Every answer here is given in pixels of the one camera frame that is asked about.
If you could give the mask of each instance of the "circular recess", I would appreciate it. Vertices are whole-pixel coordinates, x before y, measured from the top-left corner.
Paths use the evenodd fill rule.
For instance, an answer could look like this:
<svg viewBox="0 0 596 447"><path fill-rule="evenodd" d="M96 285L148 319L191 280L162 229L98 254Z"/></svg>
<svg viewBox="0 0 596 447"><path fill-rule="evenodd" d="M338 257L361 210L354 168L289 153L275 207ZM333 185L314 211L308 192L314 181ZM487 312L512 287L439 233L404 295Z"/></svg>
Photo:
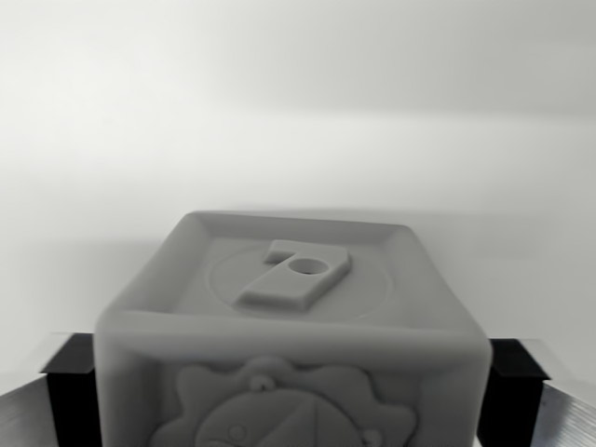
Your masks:
<svg viewBox="0 0 596 447"><path fill-rule="evenodd" d="M329 266L322 261L308 258L294 259L290 262L289 268L303 275L318 275L329 270Z"/></svg>

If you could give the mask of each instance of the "gray surface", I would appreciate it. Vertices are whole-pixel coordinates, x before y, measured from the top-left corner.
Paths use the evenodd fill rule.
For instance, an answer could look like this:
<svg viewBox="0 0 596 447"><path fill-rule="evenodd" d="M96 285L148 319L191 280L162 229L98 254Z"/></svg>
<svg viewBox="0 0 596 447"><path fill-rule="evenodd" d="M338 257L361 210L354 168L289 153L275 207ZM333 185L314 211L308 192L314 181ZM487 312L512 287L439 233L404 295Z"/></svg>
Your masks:
<svg viewBox="0 0 596 447"><path fill-rule="evenodd" d="M544 384L532 447L595 447L596 386L577 380Z"/></svg>
<svg viewBox="0 0 596 447"><path fill-rule="evenodd" d="M273 259L275 264L267 255L278 244L274 241L293 241L289 244L294 248L317 245L309 245L308 254L294 250L289 257ZM311 283L300 280L300 271L291 272L296 260L326 263L328 269L302 272L317 282L318 275L324 278L332 271L333 262L325 258L328 251L345 251L350 261L349 271L344 269L325 287L309 289ZM275 283L275 293L266 300L243 303L243 293L283 263L288 268L284 279ZM279 287L284 284L287 290ZM289 299L300 304L286 305ZM234 415L231 419L248 421L244 424L257 430L268 427L277 433L277 443L299 440L304 446L321 445L329 436L325 427L340 426L345 416L360 434L358 446L388 447L392 442L391 447L400 447L408 442L411 447L469 447L490 363L486 337L409 228L232 213L185 216L105 310L95 341L106 447L148 442L177 447L171 444L172 437L163 440L160 433L191 417L189 409L217 389L214 402L227 401L225 412ZM275 360L269 364L260 359ZM234 377L245 377L243 372L254 361L261 362L259 374L268 377L265 381L278 384L266 397L235 382ZM285 369L276 369L279 362ZM289 381L292 371L333 373L317 388L308 380ZM219 377L214 382L227 380L232 385L203 386L199 380L192 392L181 395L181 381L188 373L210 374ZM365 380L350 386L352 375ZM338 384L353 399L326 393ZM301 398L289 397L295 386L301 389ZM243 405L239 402L246 400L269 402L269 411L239 416ZM295 408L290 411L284 405ZM374 414L377 406L410 415L391 419L400 433L397 438L391 437L383 418L364 424L355 416ZM315 426L323 431L309 435L298 426L281 429L273 417L276 408L288 417L298 412L299 427L313 427L313 421L320 419ZM308 424L305 408L313 418ZM196 447L266 445L262 436L245 443L206 439L210 411L191 418L193 430L184 435ZM177 436L176 430L171 436Z"/></svg>
<svg viewBox="0 0 596 447"><path fill-rule="evenodd" d="M0 393L0 445L58 447L46 377L0 374L0 384L10 388Z"/></svg>

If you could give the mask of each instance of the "white backdrop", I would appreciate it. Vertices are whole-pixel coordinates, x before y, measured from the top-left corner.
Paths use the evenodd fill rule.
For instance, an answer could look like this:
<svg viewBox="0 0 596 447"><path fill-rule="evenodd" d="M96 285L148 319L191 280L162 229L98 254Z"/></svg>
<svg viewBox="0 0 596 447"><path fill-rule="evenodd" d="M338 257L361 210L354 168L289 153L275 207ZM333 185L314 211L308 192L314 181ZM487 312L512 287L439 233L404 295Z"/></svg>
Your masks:
<svg viewBox="0 0 596 447"><path fill-rule="evenodd" d="M0 2L0 370L189 210L411 225L493 337L596 381L596 4Z"/></svg>

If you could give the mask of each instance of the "cube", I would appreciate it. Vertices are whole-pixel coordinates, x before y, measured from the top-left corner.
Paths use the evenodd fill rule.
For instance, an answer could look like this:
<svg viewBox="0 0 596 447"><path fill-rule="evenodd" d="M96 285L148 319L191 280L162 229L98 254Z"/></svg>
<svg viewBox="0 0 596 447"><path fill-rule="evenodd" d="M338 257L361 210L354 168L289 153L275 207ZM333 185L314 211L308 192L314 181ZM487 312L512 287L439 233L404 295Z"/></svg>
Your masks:
<svg viewBox="0 0 596 447"><path fill-rule="evenodd" d="M406 226L194 212L95 356L105 447L470 447L491 348Z"/></svg>

